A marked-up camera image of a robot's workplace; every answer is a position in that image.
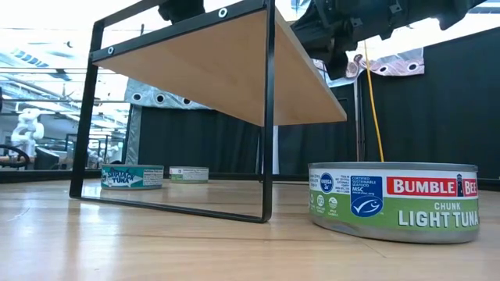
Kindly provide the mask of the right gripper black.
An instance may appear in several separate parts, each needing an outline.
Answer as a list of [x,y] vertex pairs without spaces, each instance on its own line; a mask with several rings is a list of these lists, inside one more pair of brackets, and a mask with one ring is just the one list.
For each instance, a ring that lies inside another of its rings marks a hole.
[[389,28],[391,0],[311,0],[291,25],[312,59],[324,62],[331,80],[343,77],[347,52]]

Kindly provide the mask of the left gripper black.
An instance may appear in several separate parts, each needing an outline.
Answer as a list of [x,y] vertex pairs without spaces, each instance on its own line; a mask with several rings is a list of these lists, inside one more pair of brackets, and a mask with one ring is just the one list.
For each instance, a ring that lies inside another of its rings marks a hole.
[[166,0],[159,5],[158,13],[175,24],[205,13],[204,0]]

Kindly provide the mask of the Bumble Bee light tuna can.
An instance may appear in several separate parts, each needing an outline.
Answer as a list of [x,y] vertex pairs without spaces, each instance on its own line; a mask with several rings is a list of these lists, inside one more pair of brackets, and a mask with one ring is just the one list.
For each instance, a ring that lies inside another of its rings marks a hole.
[[209,168],[170,166],[169,175],[173,183],[207,183],[209,181]]
[[461,244],[480,230],[478,168],[432,162],[309,164],[309,215],[324,229],[416,244]]

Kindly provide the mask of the teal skipjack tuna can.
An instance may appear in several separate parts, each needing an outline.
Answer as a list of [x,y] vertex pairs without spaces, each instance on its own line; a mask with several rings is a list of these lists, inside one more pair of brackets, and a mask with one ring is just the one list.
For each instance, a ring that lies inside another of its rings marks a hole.
[[149,190],[163,186],[163,165],[105,164],[101,172],[103,189]]

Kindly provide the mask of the wooden shelf black metal legs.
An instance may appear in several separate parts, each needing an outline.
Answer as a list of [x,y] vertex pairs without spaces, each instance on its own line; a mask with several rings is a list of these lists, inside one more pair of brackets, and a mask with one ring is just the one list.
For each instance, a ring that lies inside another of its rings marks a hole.
[[131,79],[259,126],[260,215],[170,206],[171,212],[264,223],[273,211],[273,129],[336,123],[346,111],[321,77],[274,0],[242,0],[110,46],[106,27],[167,0],[140,0],[92,27],[69,196],[83,197],[98,71]]

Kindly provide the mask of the silver grommeted curtain flap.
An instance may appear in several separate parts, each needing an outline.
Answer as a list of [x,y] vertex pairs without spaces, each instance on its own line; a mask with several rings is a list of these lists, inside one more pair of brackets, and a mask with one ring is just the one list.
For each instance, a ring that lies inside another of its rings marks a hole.
[[[423,54],[423,48],[415,48],[405,52],[371,59],[370,71],[379,76],[421,75],[425,72]],[[341,87],[353,84],[366,70],[366,60],[361,53],[356,53],[349,59],[343,75],[335,79],[331,79],[327,74],[327,68],[324,62],[314,59],[313,63],[329,87]]]
[[212,130],[211,108],[156,87],[129,79],[125,100],[130,102],[127,124],[127,164],[210,167],[216,146],[205,130]]

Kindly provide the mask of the black curtain stand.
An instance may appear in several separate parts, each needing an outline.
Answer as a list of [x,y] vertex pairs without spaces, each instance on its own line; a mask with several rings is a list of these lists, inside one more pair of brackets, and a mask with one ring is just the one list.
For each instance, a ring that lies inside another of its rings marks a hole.
[[365,132],[363,115],[363,87],[357,78],[353,84],[355,102],[355,131],[356,131],[356,159],[358,162],[365,160]]

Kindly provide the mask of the black curtain panel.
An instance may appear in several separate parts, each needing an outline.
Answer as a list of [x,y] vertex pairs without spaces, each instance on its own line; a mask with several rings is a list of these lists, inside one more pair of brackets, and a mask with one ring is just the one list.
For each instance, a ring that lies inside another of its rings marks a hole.
[[[471,164],[500,179],[500,27],[425,47],[423,57],[421,75],[359,78],[365,161]],[[280,173],[356,160],[353,84],[333,89],[346,121],[279,128]]]
[[260,128],[208,109],[144,108],[138,162],[254,173]]

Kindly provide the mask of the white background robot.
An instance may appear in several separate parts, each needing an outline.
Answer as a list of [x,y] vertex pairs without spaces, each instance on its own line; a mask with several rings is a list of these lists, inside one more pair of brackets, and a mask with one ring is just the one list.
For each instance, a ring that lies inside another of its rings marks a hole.
[[41,110],[25,108],[18,115],[18,123],[11,135],[12,145],[24,151],[28,156],[35,156],[36,141],[45,135],[45,128],[38,122]]

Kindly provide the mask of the black background box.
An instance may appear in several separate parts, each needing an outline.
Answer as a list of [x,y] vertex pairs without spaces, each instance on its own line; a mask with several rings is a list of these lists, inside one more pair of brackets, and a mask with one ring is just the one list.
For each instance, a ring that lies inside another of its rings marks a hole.
[[40,147],[36,147],[35,152],[35,170],[55,170],[59,168],[60,157],[56,153]]

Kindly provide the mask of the black aluminium rig frame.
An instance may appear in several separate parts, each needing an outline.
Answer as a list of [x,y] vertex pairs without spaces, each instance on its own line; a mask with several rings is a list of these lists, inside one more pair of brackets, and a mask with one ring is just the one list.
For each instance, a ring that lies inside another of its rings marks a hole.
[[[29,183],[38,181],[71,180],[71,170],[5,170],[0,169],[0,183]],[[210,180],[260,180],[254,173],[209,173]],[[273,175],[273,182],[303,182],[308,175]],[[500,192],[500,180],[478,178],[478,188]]]

